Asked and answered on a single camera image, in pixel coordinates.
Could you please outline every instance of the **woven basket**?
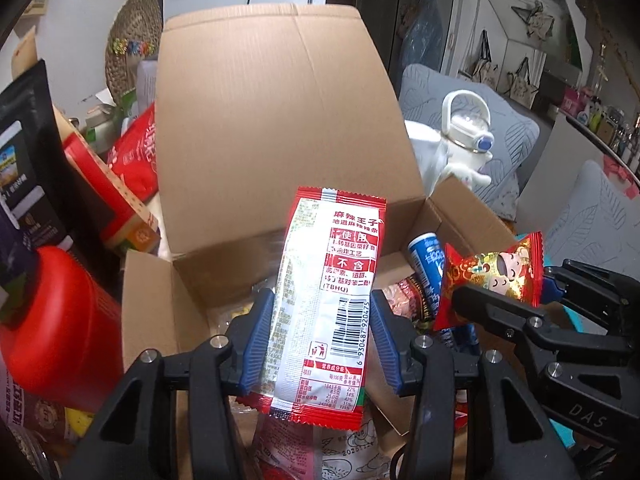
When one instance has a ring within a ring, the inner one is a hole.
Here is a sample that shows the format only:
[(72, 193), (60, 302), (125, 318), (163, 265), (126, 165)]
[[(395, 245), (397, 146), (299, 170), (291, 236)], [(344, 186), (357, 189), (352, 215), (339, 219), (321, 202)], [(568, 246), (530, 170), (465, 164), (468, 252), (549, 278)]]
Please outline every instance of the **woven basket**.
[(145, 56), (116, 54), (114, 40), (141, 41), (158, 51), (162, 33), (162, 15), (158, 0), (127, 0), (111, 25), (104, 57), (104, 75), (113, 100), (120, 105), (122, 96), (136, 87), (136, 67)]

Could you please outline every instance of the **blue cylindrical container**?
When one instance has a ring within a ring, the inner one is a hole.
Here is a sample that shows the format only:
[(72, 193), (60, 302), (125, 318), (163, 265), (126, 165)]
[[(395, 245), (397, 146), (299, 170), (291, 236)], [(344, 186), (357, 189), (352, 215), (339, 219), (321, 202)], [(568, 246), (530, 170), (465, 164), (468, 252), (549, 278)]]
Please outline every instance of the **blue cylindrical container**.
[[(442, 273), (444, 272), (444, 252), (435, 233), (427, 233), (418, 236), (409, 244), (409, 252), (414, 261), (415, 272), (420, 277), (427, 298), (429, 312), (421, 321), (432, 321), (438, 315), (440, 306), (440, 286), (442, 285)], [(440, 330), (441, 341), (449, 348), (456, 343), (450, 328)]]

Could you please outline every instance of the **cartoon face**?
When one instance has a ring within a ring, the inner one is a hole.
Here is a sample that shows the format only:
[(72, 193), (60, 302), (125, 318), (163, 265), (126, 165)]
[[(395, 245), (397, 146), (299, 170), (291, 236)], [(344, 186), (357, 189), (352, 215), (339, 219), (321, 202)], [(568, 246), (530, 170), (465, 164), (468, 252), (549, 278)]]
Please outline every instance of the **cartoon face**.
[(500, 272), (502, 276), (506, 276), (510, 282), (520, 276), (523, 266), (524, 261), (520, 253), (498, 254), (498, 272)]
[(501, 295), (506, 295), (510, 288), (510, 282), (504, 276), (492, 276), (489, 280), (489, 290), (497, 292)]

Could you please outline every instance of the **water bottle handle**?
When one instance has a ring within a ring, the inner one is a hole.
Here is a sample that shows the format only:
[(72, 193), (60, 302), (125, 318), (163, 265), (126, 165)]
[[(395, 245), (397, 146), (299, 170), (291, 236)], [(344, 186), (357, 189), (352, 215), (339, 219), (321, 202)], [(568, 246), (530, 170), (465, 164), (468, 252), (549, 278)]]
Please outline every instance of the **water bottle handle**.
[(445, 135), (451, 128), (451, 105), (453, 103), (453, 99), (460, 97), (461, 95), (465, 95), (475, 101), (484, 114), (484, 120), (486, 120), (486, 123), (491, 124), (491, 112), (489, 111), (489, 107), (486, 102), (484, 102), (484, 99), (471, 90), (456, 90), (455, 92), (447, 94), (442, 102), (442, 133)]

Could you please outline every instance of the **gray chair cushion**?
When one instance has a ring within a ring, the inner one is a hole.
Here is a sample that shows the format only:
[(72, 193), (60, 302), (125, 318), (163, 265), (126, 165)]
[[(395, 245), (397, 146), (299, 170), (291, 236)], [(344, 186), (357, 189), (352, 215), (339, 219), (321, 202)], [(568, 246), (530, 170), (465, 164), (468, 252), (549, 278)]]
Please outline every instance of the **gray chair cushion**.
[(554, 265), (570, 258), (640, 280), (640, 208), (587, 160), (568, 201), (545, 235)]
[[(495, 137), (491, 151), (494, 159), (482, 168), (481, 173), (491, 176), (492, 183), (474, 190), (480, 200), (490, 205), (529, 156), (540, 129), (533, 120), (515, 112), (505, 99), (488, 86), (448, 77), (419, 64), (409, 65), (404, 70), (399, 98), (402, 115), (406, 120), (426, 124), (440, 131), (442, 102), (448, 93), (461, 89), (477, 93), (491, 111), (491, 132)], [(455, 99), (452, 111), (463, 107), (468, 108), (468, 103), (462, 96)]]

